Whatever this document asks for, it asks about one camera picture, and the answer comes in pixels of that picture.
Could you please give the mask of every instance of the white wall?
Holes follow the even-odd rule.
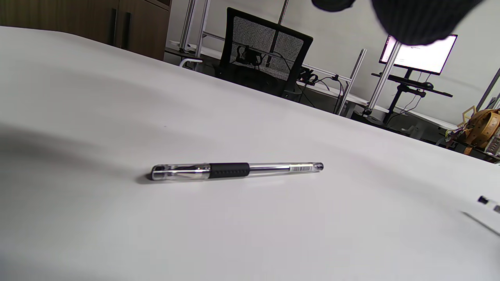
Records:
[[[168,31],[169,40],[179,40],[187,8],[187,0],[172,1],[172,13]],[[283,2],[281,0],[212,0],[206,30],[221,36],[225,35],[226,8],[233,7],[264,19],[277,22]],[[198,0],[190,42],[196,41],[199,30],[203,0]],[[420,101],[415,111],[458,124],[462,112],[476,105],[500,67],[500,1],[484,0],[454,33],[458,40],[444,67],[441,76],[431,75],[429,82],[439,91],[454,95],[453,98],[428,93]],[[361,66],[352,93],[369,99],[378,79],[370,74],[382,71],[379,64],[387,34],[380,27],[371,1],[357,0],[353,8],[338,13],[328,13],[316,9],[309,0],[290,0],[283,22],[284,26],[314,37],[314,42],[305,62],[316,67],[330,70],[344,76],[351,74],[354,63],[362,48],[367,48],[367,56]],[[223,43],[209,38],[204,46],[221,51]],[[405,69],[395,67],[392,74],[403,76]],[[412,79],[417,79],[414,72]],[[423,81],[427,74],[422,74]],[[396,84],[387,82],[378,104],[389,107]],[[404,107],[412,99],[404,93],[398,105]]]

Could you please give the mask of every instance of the computer mouse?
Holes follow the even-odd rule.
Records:
[[[426,89],[434,89],[434,85],[431,82],[423,82],[422,86]]]

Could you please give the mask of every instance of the monitor stand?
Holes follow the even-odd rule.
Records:
[[[394,99],[392,100],[392,103],[390,104],[390,107],[388,108],[389,112],[385,115],[385,117],[383,119],[383,123],[385,125],[387,125],[387,123],[389,122],[389,119],[391,118],[391,115],[394,113],[394,109],[396,108],[396,104],[398,103],[398,101],[401,97],[401,94],[403,92],[411,93],[411,94],[420,96],[422,98],[426,96],[425,91],[436,93],[436,94],[443,95],[443,96],[450,97],[450,98],[453,97],[453,95],[451,95],[447,92],[434,90],[433,89],[434,86],[429,87],[427,83],[410,80],[410,75],[412,74],[412,71],[413,71],[413,69],[408,69],[406,71],[406,74],[404,75],[404,77],[389,75],[389,77],[387,78],[387,80],[399,83],[399,86],[397,86],[396,95],[394,96]],[[371,75],[376,76],[376,77],[380,77],[380,74],[377,74],[377,73],[372,73]],[[422,89],[424,91],[418,91],[418,90],[412,89],[410,87]]]

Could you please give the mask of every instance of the black rubber grip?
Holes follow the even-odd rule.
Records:
[[[246,177],[250,174],[248,163],[210,163],[209,179]]]

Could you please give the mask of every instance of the cabinet handle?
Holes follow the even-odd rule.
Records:
[[[123,41],[121,43],[121,48],[124,50],[129,49],[129,41],[130,41],[130,21],[132,18],[132,14],[127,12],[125,14],[125,20],[123,23]]]
[[[117,14],[118,10],[111,9],[111,24],[109,25],[109,39],[108,44],[114,46],[117,40]]]

